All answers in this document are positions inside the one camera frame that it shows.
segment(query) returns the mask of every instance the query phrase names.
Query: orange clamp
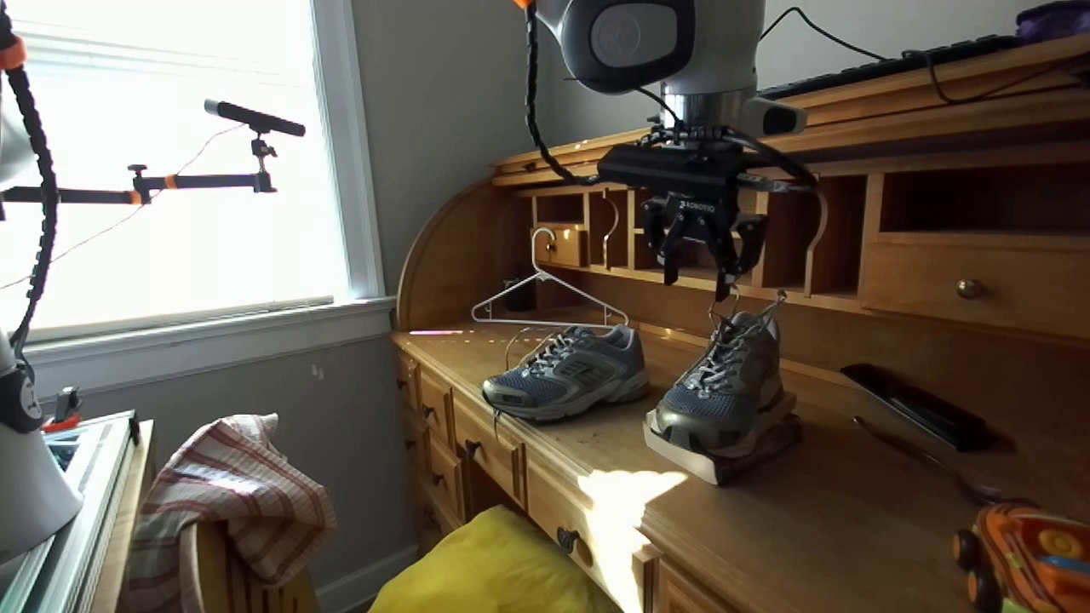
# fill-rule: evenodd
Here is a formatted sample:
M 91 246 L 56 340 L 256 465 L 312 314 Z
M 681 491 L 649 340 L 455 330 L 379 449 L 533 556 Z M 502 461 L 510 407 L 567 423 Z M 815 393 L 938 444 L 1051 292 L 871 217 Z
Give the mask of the orange clamp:
M 0 72 L 22 70 L 22 63 L 26 63 L 26 47 L 21 39 L 14 44 L 0 47 Z

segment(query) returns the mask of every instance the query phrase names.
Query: gray sneaker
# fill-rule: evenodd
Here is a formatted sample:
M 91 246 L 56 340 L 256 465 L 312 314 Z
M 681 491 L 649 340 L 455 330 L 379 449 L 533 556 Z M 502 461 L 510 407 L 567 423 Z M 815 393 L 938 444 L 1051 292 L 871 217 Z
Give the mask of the gray sneaker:
M 483 402 L 524 423 L 558 423 L 600 402 L 643 396 L 643 347 L 633 326 L 591 333 L 567 326 L 548 339 L 519 368 L 480 385 Z
M 742 456 L 783 402 L 779 330 L 766 314 L 725 319 L 699 366 L 691 366 L 647 413 L 647 431 L 673 445 Z

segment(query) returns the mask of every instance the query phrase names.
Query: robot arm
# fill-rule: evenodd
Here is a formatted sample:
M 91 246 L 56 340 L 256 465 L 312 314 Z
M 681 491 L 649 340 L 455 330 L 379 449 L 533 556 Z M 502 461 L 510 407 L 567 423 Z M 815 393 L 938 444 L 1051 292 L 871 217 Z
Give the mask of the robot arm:
M 519 3 L 530 27 L 552 30 L 565 70 L 581 84 L 595 92 L 663 84 L 657 130 L 643 142 L 612 146 L 595 180 L 647 195 L 647 246 L 663 266 L 663 283 L 676 281 L 676 246 L 703 242 L 717 266 L 715 300 L 722 300 L 757 266 L 766 229 L 763 217 L 740 216 L 740 188 L 815 188 L 805 166 L 759 142 L 805 125 L 801 112 L 757 100 L 763 0 Z M 771 165 L 790 180 L 747 176 L 749 166 Z
M 763 0 L 524 0 L 562 63 L 595 92 L 663 84 L 667 122 L 703 140 L 717 130 L 792 134 L 805 117 L 757 100 Z

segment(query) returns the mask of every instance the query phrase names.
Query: yellow cushion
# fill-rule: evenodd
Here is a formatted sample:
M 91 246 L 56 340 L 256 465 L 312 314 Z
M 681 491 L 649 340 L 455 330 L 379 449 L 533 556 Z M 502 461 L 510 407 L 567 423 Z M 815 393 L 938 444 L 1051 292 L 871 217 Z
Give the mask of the yellow cushion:
M 389 578 L 370 613 L 612 613 L 540 531 L 508 508 L 486 508 L 428 556 Z

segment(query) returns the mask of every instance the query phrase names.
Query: striped fabric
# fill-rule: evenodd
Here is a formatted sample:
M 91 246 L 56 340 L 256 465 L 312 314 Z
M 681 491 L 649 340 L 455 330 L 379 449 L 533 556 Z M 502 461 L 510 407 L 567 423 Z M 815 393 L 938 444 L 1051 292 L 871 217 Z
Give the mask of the striped fabric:
M 226 520 L 259 583 L 303 574 L 334 531 L 328 491 L 270 444 L 274 416 L 200 426 L 148 484 L 126 568 L 121 613 L 184 611 L 177 537 L 195 520 Z

